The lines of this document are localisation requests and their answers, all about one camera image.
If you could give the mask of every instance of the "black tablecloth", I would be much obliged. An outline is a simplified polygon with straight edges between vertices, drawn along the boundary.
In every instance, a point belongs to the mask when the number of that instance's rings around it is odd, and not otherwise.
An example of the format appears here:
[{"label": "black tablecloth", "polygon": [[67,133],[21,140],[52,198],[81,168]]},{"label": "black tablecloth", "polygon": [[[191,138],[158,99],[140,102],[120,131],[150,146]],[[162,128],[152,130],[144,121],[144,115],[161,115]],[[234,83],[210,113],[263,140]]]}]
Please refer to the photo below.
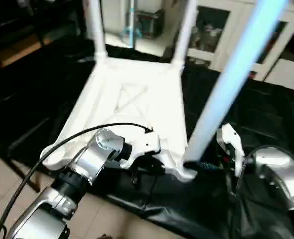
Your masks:
[{"label": "black tablecloth", "polygon": [[[159,61],[158,57],[108,46],[112,57]],[[0,157],[33,165],[62,129],[93,65],[88,40],[66,38],[0,71]],[[186,65],[182,75],[188,137],[204,107],[218,72]],[[242,138],[246,153],[273,144],[294,154],[294,91],[248,80],[224,123]],[[204,158],[215,157],[215,140]],[[230,202],[222,172],[201,172],[190,183],[172,175],[106,169],[92,193],[189,238],[294,238],[281,201],[254,174],[244,177],[235,203]]]}]

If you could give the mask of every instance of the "black wire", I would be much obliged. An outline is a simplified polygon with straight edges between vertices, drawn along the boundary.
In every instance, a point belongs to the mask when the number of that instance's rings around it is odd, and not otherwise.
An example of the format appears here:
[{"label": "black wire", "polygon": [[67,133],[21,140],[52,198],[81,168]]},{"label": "black wire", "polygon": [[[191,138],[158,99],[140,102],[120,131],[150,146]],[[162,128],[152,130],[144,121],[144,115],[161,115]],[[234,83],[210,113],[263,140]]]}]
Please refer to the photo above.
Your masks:
[{"label": "black wire", "polygon": [[54,147],[52,147],[48,152],[46,152],[43,157],[41,157],[38,162],[34,165],[34,167],[28,172],[28,174],[26,175],[26,177],[24,178],[24,180],[22,181],[22,183],[19,185],[19,187],[17,188],[16,192],[14,193],[13,197],[11,198],[10,202],[8,203],[6,209],[4,210],[3,212],[3,215],[0,219],[0,232],[1,232],[1,229],[4,228],[4,223],[16,201],[16,199],[18,198],[19,194],[22,192],[24,186],[26,185],[27,181],[30,179],[30,177],[33,175],[33,173],[36,171],[36,169],[38,168],[38,166],[51,154],[53,153],[56,149],[58,149],[60,146],[64,145],[65,143],[69,142],[70,140],[82,135],[82,134],[85,134],[85,133],[88,133],[90,131],[94,131],[94,130],[97,130],[97,129],[100,129],[100,128],[106,128],[106,127],[110,127],[110,126],[118,126],[118,125],[131,125],[131,126],[135,126],[135,127],[139,127],[139,128],[143,128],[145,130],[145,133],[149,133],[149,132],[152,132],[151,129],[147,128],[147,127],[144,127],[144,126],[141,126],[139,124],[135,124],[135,123],[110,123],[110,124],[103,124],[103,125],[99,125],[99,126],[96,126],[96,127],[92,127],[92,128],[88,128],[88,129],[85,129],[83,131],[80,131],[72,136],[70,136],[69,138],[61,141],[60,143],[58,143],[57,145],[55,145]]},{"label": "black wire", "polygon": [[7,234],[7,228],[5,225],[2,226],[2,229],[4,230],[4,234],[3,234],[3,239],[5,239],[6,234]]}]

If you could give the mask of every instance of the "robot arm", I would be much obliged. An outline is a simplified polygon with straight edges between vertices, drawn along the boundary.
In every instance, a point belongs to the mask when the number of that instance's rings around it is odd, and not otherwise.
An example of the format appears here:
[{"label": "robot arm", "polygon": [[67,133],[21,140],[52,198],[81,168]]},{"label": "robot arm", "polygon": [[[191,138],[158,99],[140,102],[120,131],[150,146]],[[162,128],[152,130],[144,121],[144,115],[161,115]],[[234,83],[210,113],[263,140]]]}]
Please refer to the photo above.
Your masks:
[{"label": "robot arm", "polygon": [[136,157],[160,151],[154,132],[132,144],[111,130],[98,130],[50,187],[36,198],[10,229],[7,239],[66,239],[66,221],[109,161],[132,164]]},{"label": "robot arm", "polygon": [[235,162],[234,174],[239,177],[243,167],[244,151],[241,138],[233,127],[228,123],[216,132],[217,143]]}]

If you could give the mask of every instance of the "white cabinet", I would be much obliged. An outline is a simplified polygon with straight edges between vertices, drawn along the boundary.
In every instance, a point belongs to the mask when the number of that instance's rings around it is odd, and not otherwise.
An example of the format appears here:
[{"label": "white cabinet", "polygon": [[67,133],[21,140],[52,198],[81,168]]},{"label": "white cabinet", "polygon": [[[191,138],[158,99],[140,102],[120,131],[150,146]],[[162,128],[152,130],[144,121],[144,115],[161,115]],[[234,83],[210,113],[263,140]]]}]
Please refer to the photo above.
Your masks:
[{"label": "white cabinet", "polygon": [[126,27],[127,0],[101,1],[103,26],[105,31],[120,33]]},{"label": "white cabinet", "polygon": [[232,0],[198,0],[188,59],[201,59],[210,69],[216,70],[241,17],[242,8],[242,3]]},{"label": "white cabinet", "polygon": [[[213,70],[223,71],[246,28],[256,1],[198,0],[199,11],[195,23],[196,28],[194,27],[190,40],[187,60],[205,64]],[[205,24],[211,24],[212,28],[203,27]],[[205,41],[205,35],[208,35],[206,31],[210,33],[209,40],[202,44],[201,41]],[[271,40],[254,64],[251,72],[252,78],[259,81],[264,80],[293,33],[294,0],[291,0],[283,12]]]},{"label": "white cabinet", "polygon": [[[225,51],[225,55],[218,62],[218,70],[222,71],[232,53],[236,44],[245,29],[248,19],[254,10],[253,4],[245,4],[243,16],[237,25],[236,31],[232,35],[229,47]],[[284,11],[280,21],[271,37],[266,48],[261,53],[258,61],[254,64],[252,70],[252,78],[258,81],[264,80],[270,68],[274,65],[281,52],[294,34],[294,12]]]},{"label": "white cabinet", "polygon": [[265,82],[285,86],[294,90],[294,61],[280,59]]}]

